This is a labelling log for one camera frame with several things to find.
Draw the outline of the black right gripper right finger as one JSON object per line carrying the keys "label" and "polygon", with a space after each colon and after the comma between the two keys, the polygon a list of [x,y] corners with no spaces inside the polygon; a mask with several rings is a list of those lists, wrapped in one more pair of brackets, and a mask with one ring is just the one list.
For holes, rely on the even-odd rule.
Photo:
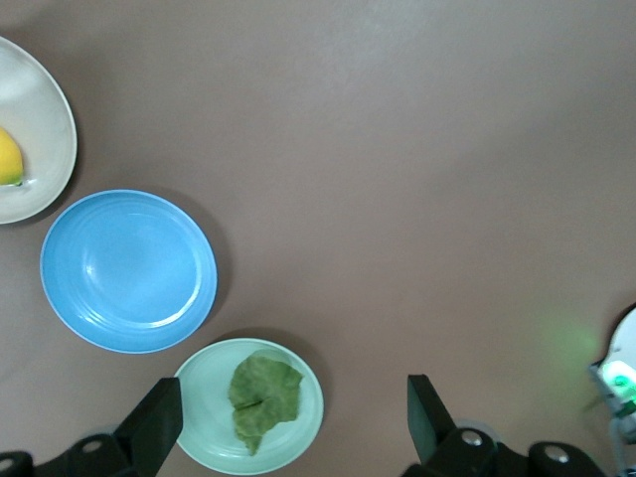
{"label": "black right gripper right finger", "polygon": [[407,378],[407,426],[419,461],[407,477],[495,474],[497,444],[474,427],[459,427],[426,375]]}

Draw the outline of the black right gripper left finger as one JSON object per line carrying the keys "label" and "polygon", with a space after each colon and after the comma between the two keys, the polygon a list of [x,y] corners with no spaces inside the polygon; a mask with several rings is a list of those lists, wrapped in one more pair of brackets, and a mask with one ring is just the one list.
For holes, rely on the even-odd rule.
{"label": "black right gripper left finger", "polygon": [[81,439],[39,476],[155,476],[183,427],[180,382],[163,378],[110,434]]}

